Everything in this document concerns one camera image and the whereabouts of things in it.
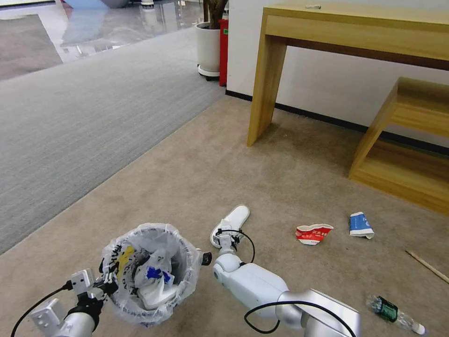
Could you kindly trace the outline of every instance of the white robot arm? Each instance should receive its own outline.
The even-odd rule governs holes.
[[[360,337],[360,315],[355,309],[317,290],[292,293],[278,275],[252,262],[243,263],[232,249],[238,241],[233,232],[227,225],[218,230],[221,249],[213,272],[225,288],[251,309],[244,319],[253,329],[270,333],[281,322],[294,330],[305,329],[304,337]],[[117,290],[112,275],[95,280],[90,269],[73,274],[61,289],[72,288],[78,304],[69,313],[64,311],[58,299],[43,303],[31,312],[31,318],[46,337],[91,337],[105,296]],[[11,337],[29,311],[17,322]],[[275,318],[278,323],[272,330],[262,331],[247,320],[253,312],[260,317]]]
[[[233,232],[226,225],[218,231],[221,249],[213,272],[225,288],[252,309],[245,320],[256,312],[260,317],[276,318],[291,329],[304,328],[305,337],[360,336],[360,315],[355,309],[317,290],[292,293],[278,275],[254,263],[243,263],[232,249]]]

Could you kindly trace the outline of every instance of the red trash can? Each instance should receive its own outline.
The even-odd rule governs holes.
[[[218,20],[220,23],[220,86],[226,85],[228,75],[228,26],[229,20]]]

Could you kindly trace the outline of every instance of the trash bin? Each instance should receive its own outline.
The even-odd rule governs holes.
[[[112,273],[119,287],[109,300],[129,322],[160,324],[195,291],[202,255],[170,224],[140,225],[103,249],[103,273]],[[137,287],[139,275],[150,285]]]

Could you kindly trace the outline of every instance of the slipper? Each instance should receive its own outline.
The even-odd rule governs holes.
[[[243,223],[248,219],[249,217],[249,208],[245,205],[238,205],[236,206],[226,217],[221,220],[221,222],[215,226],[214,230],[210,234],[210,242],[212,243],[212,246],[215,248],[221,248],[220,243],[218,240],[218,236],[215,234],[217,233],[218,229],[221,228],[223,222],[227,225],[231,226],[231,229],[234,230],[240,230],[242,228]]]

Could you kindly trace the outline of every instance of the floor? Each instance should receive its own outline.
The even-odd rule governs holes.
[[[0,81],[0,254],[223,97],[196,63],[190,28]]]
[[[50,4],[0,9],[0,81],[68,63],[203,20],[198,2],[163,0],[153,9],[73,9]]]
[[[73,272],[96,270],[109,240],[141,223],[171,223],[217,257],[210,230],[241,203],[251,210],[244,230],[256,245],[254,262],[284,278],[292,291],[312,287],[356,308],[364,337],[412,334],[370,312],[368,294],[397,304],[430,336],[447,335],[449,287],[404,249],[449,274],[448,218],[348,180],[360,133],[275,110],[274,123],[248,148],[249,112],[249,102],[222,98],[1,255],[1,303],[8,310],[0,317],[0,335]],[[357,211],[374,228],[372,240],[349,236],[348,216]],[[295,228],[313,223],[335,228],[318,246],[302,245]],[[239,255],[250,257],[247,242]],[[60,298],[73,305],[72,293]],[[95,336],[260,336],[245,325],[245,312],[211,267],[203,267],[197,291],[162,325],[126,323],[107,303]],[[18,333],[39,336],[29,321]],[[293,334],[281,326],[274,336]]]

